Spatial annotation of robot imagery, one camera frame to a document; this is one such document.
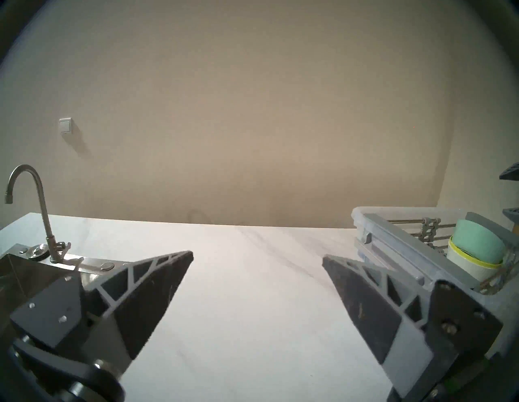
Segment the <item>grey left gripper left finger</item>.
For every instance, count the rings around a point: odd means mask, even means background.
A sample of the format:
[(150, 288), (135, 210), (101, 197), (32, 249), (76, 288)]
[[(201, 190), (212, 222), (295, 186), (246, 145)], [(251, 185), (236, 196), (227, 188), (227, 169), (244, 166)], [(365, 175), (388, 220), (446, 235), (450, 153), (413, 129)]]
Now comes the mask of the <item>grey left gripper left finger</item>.
[(78, 271), (22, 289), (10, 325), (58, 356), (124, 373), (165, 315), (194, 260), (189, 250), (123, 264), (88, 284)]

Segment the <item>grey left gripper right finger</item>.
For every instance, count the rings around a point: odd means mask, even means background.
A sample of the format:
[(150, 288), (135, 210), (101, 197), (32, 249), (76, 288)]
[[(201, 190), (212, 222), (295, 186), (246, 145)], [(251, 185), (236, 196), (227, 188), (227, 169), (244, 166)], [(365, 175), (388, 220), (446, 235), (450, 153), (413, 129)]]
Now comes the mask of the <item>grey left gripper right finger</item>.
[(404, 272), (333, 255), (322, 266), (392, 384), (387, 399), (451, 399), (489, 366), (503, 324), (454, 282), (426, 288)]

